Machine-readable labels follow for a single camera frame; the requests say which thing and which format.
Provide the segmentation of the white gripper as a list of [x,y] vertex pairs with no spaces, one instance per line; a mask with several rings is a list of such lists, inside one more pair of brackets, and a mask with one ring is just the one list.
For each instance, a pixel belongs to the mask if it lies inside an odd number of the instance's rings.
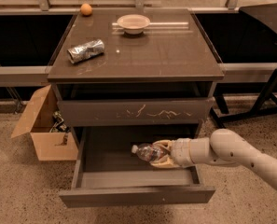
[[152,161],[150,164],[156,168],[187,168],[193,165],[193,161],[190,156],[190,139],[179,138],[177,140],[159,140],[153,143],[155,149],[157,149],[161,155],[164,156],[157,161]]

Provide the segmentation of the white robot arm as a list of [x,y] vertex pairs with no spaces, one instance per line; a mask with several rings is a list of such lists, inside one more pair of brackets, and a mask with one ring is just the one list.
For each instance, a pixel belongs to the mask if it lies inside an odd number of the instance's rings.
[[151,165],[157,168],[186,168],[195,164],[242,165],[277,190],[277,159],[262,153],[229,129],[215,130],[210,137],[159,140],[169,154]]

